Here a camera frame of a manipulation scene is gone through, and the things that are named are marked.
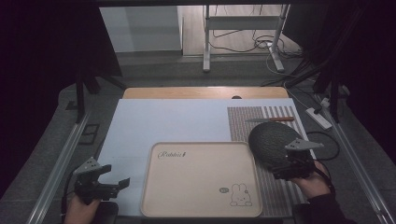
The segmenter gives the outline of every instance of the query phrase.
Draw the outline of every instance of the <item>black cable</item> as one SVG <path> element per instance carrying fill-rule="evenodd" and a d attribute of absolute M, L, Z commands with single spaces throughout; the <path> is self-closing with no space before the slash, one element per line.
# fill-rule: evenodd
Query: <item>black cable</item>
<path fill-rule="evenodd" d="M 226 50 L 233 51 L 233 52 L 238 52 L 238 53 L 246 53 L 246 52 L 252 51 L 252 50 L 254 50 L 254 49 L 256 49 L 256 48 L 259 47 L 259 46 L 255 46 L 253 49 L 235 50 L 235 49 L 227 49 L 227 48 L 223 48 L 223 47 L 215 47 L 215 46 L 213 46 L 210 42 L 209 42 L 209 45 L 210 45 L 212 48 L 214 48 L 214 49 L 226 49 Z"/>
<path fill-rule="evenodd" d="M 314 98 L 311 94 L 309 94 L 309 93 L 306 92 L 306 91 L 303 91 L 302 89 L 300 89 L 300 88 L 298 88 L 298 87 L 296 87 L 296 86 L 294 86 L 294 88 L 296 88 L 297 90 L 299 90 L 299 91 L 305 93 L 306 95 L 308 95 L 309 98 L 311 98 L 311 99 L 319 106 L 319 108 L 316 109 L 316 110 L 320 111 L 320 110 L 323 108 L 323 106 L 322 106 L 320 103 L 318 103 L 318 101 L 315 100 L 315 98 Z"/>
<path fill-rule="evenodd" d="M 319 170 L 318 167 L 315 167 L 314 171 L 324 179 L 324 182 L 327 184 L 327 187 L 329 187 L 330 192 L 335 194 L 335 188 L 332 184 L 332 180 L 323 171 Z"/>
<path fill-rule="evenodd" d="M 215 37 L 215 38 L 219 38 L 219 37 L 222 37 L 222 36 L 225 36 L 225 35 L 231 35 L 231 34 L 233 34 L 233 33 L 237 33 L 237 32 L 240 32 L 240 31 L 243 31 L 243 30 L 235 30 L 235 31 L 231 31 L 231 32 L 229 32 L 229 33 L 225 33 L 225 34 L 223 34 L 223 35 L 215 35 L 215 30 L 212 30 L 212 35 L 213 35 L 213 37 Z"/>
<path fill-rule="evenodd" d="M 309 60 L 308 59 L 306 59 L 306 58 L 304 58 L 302 61 L 300 61 L 300 63 L 299 63 L 299 65 L 297 65 L 297 67 L 289 74 L 289 75 L 287 75 L 287 76 L 283 76 L 283 77 L 281 77 L 280 79 L 276 79 L 276 80 L 271 80 L 270 82 L 268 82 L 268 83 L 262 83 L 260 86 L 261 87 L 265 87 L 265 86 L 269 86 L 269 85 L 271 85 L 271 84 L 275 84 L 275 83 L 277 83 L 277 82 L 280 82 L 280 81 L 286 81 L 286 79 L 288 79 L 288 78 L 290 78 L 290 77 L 295 77 L 297 74 L 299 74 L 299 73 L 301 73 L 302 71 L 304 71 L 305 70 L 305 68 L 307 67 L 307 66 L 309 66 L 309 64 L 311 64 L 311 62 L 309 62 Z"/>
<path fill-rule="evenodd" d="M 318 163 L 320 163 L 320 164 L 326 169 L 327 176 L 329 177 L 330 180 L 332 180 L 332 175 L 330 174 L 330 170 L 329 170 L 329 168 L 327 167 L 327 165 L 324 164 L 322 161 L 318 161 L 318 160 L 315 160 L 315 161 L 317 161 Z"/>
<path fill-rule="evenodd" d="M 323 133 L 323 132 L 308 132 L 308 133 L 306 133 L 306 134 L 309 135 L 309 134 L 312 134 L 312 133 L 323 134 L 323 135 L 329 137 L 330 139 L 332 139 L 332 140 L 334 141 L 334 143 L 337 145 L 337 149 L 336 149 L 335 154 L 334 154 L 333 156 L 331 156 L 331 157 L 329 157 L 329 158 L 320 158 L 320 159 L 317 158 L 317 161 L 331 161 L 331 160 L 334 160 L 335 158 L 338 157 L 338 155 L 340 154 L 340 151 L 341 151 L 341 147 L 340 147 L 340 144 L 337 142 L 337 140 L 335 140 L 335 139 L 334 139 L 332 136 L 330 136 L 329 134 Z"/>
<path fill-rule="evenodd" d="M 272 37 L 272 38 L 274 38 L 274 36 L 273 35 L 260 35 L 260 36 L 258 36 L 257 38 L 254 38 L 254 35 L 256 34 L 256 31 L 254 31 L 253 32 L 253 36 L 251 37 L 251 39 L 253 40 L 253 41 L 255 41 L 255 42 L 270 42 L 270 43 L 272 43 L 273 41 L 272 40 L 259 40 L 259 38 L 262 38 L 262 37 Z M 302 52 L 302 53 L 300 53 L 300 54 L 295 54 L 295 53 L 290 53 L 290 52 L 286 52 L 285 51 L 285 41 L 283 41 L 283 39 L 282 38 L 279 38 L 278 39 L 280 42 L 282 42 L 282 49 L 280 49 L 279 48 L 279 46 L 276 46 L 277 47 L 277 51 L 280 53 L 280 56 L 282 56 L 282 57 L 284 57 L 284 58 L 286 58 L 286 59 L 290 59 L 290 58 L 301 58 L 301 57 L 304 57 L 304 53 Z"/>
<path fill-rule="evenodd" d="M 250 15 L 249 16 L 251 16 L 251 15 L 254 15 L 254 8 L 256 7 L 256 5 L 253 5 L 253 10 L 251 10 L 251 12 L 250 12 Z"/>

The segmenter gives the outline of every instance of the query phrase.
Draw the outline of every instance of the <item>black curtain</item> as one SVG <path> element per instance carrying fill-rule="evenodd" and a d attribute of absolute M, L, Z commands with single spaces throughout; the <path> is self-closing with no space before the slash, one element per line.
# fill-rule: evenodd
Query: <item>black curtain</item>
<path fill-rule="evenodd" d="M 343 50 L 342 83 L 349 107 L 396 162 L 396 1 L 371 1 Z"/>
<path fill-rule="evenodd" d="M 121 73 L 98 7 L 2 3 L 0 22 L 3 194 L 46 130 L 60 90 L 78 72 Z"/>

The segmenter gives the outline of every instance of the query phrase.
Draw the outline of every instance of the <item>wooden panel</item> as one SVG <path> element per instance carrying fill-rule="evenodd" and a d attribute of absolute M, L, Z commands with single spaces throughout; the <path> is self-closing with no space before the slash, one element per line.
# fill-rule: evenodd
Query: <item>wooden panel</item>
<path fill-rule="evenodd" d="M 243 99 L 288 98 L 282 87 L 163 87 L 129 88 L 123 99 Z"/>

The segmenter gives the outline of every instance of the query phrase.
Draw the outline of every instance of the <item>metal frame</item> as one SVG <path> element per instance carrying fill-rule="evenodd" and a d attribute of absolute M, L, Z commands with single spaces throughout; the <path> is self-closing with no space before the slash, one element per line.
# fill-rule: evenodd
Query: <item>metal frame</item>
<path fill-rule="evenodd" d="M 267 44 L 276 66 L 276 71 L 283 73 L 285 68 L 279 59 L 277 42 L 285 23 L 289 5 L 282 7 L 280 16 L 216 16 L 210 17 L 210 5 L 206 5 L 205 15 L 205 45 L 204 45 L 204 72 L 210 71 L 209 31 L 211 30 L 275 30 L 273 43 Z"/>

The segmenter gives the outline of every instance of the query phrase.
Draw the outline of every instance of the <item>black sponge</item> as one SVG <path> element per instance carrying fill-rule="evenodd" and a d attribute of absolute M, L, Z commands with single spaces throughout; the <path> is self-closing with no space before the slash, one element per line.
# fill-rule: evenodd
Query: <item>black sponge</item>
<path fill-rule="evenodd" d="M 278 122 L 264 122 L 257 125 L 248 137 L 248 144 L 254 157 L 265 168 L 288 165 L 285 145 L 301 136 L 288 125 Z"/>

